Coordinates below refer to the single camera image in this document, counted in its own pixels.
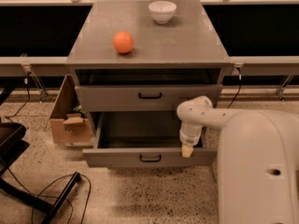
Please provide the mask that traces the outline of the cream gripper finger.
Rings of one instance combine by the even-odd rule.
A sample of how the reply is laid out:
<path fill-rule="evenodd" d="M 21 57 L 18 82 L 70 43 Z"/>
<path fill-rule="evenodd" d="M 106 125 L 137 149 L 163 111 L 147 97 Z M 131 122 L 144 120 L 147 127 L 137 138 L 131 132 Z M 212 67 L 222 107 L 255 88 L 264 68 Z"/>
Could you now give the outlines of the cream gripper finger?
<path fill-rule="evenodd" d="M 193 153 L 193 146 L 183 144 L 181 147 L 181 153 L 184 158 L 189 158 Z"/>

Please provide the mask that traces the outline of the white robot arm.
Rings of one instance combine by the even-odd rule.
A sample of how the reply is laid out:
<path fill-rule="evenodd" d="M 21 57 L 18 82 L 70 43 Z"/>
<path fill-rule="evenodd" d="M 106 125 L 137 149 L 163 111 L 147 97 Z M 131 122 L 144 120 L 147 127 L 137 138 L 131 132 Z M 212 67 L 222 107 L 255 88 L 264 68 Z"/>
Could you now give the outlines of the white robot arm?
<path fill-rule="evenodd" d="M 218 224 L 299 224 L 299 116 L 215 108 L 205 96 L 181 103 L 179 138 L 189 157 L 205 127 L 218 144 Z"/>

